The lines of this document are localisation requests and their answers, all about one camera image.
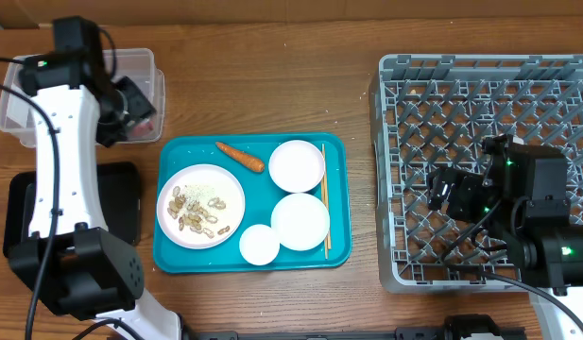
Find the red foil wrapper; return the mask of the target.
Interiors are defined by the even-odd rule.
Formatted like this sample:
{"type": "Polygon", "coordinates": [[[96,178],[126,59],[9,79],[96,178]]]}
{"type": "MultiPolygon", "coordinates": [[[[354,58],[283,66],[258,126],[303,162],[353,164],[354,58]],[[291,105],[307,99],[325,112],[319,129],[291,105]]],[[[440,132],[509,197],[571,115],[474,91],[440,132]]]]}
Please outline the red foil wrapper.
{"type": "Polygon", "coordinates": [[[153,131],[153,123],[151,120],[146,119],[145,121],[136,125],[130,132],[130,138],[144,138],[153,131]]]}

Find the white bowl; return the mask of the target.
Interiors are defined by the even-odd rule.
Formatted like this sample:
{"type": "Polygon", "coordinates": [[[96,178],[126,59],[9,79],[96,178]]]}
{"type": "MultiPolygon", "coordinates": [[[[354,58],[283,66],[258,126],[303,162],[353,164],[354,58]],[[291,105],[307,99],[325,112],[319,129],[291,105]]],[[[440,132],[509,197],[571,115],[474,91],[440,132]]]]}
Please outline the white bowl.
{"type": "Polygon", "coordinates": [[[307,251],[323,243],[323,205],[306,193],[287,195],[274,207],[270,224],[283,247],[307,251]]]}
{"type": "Polygon", "coordinates": [[[320,184],[325,173],[321,151],[303,140],[292,140],[277,146],[268,161],[273,182],[287,193],[305,193],[320,184]]]}

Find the orange carrot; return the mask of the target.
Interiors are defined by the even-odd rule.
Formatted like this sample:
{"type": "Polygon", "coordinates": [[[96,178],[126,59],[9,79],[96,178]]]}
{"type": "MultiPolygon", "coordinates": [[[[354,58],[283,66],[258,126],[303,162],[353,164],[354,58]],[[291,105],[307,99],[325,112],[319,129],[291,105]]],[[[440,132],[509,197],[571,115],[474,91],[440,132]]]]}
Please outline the orange carrot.
{"type": "Polygon", "coordinates": [[[262,160],[248,153],[245,153],[239,149],[236,149],[228,144],[224,144],[221,142],[216,142],[215,145],[220,151],[222,151],[228,157],[240,163],[241,165],[243,165],[248,170],[254,173],[263,173],[266,169],[266,165],[262,160]]]}

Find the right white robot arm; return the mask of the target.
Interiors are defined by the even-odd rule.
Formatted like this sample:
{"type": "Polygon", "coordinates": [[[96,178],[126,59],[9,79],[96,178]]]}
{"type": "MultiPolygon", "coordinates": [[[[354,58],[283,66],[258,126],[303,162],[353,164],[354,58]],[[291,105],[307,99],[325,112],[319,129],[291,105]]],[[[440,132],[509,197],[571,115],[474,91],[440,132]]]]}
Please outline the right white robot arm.
{"type": "Polygon", "coordinates": [[[566,157],[555,147],[526,144],[511,134],[487,137],[481,148],[489,156],[483,173],[441,165],[427,176],[429,210],[444,209],[468,225],[439,255],[440,262],[528,292],[547,338],[583,335],[583,225],[570,219],[566,157]],[[489,251],[503,251],[519,269],[518,279],[451,259],[481,232],[497,240],[489,251]]]}

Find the small white cup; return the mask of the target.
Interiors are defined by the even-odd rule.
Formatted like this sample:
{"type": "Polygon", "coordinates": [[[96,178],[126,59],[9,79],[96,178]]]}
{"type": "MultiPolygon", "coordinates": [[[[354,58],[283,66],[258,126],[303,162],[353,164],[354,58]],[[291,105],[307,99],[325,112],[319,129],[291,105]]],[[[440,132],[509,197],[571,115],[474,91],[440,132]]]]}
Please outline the small white cup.
{"type": "Polygon", "coordinates": [[[279,254],[280,246],[276,232],[270,226],[262,224],[248,227],[239,240],[243,259],[257,266],[273,262],[279,254]]]}

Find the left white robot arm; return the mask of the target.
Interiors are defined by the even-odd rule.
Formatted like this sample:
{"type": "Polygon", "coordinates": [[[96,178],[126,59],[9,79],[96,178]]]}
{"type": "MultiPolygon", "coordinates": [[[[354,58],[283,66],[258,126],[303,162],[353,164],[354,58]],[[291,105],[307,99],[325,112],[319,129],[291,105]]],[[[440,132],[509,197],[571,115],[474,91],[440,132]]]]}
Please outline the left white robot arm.
{"type": "Polygon", "coordinates": [[[31,108],[36,194],[9,267],[32,306],[112,327],[127,339],[188,339],[183,318],[146,289],[135,247],[112,234],[99,201],[95,151],[154,113],[136,84],[106,63],[106,32],[79,16],[53,22],[52,52],[23,59],[17,96],[31,108]]]}

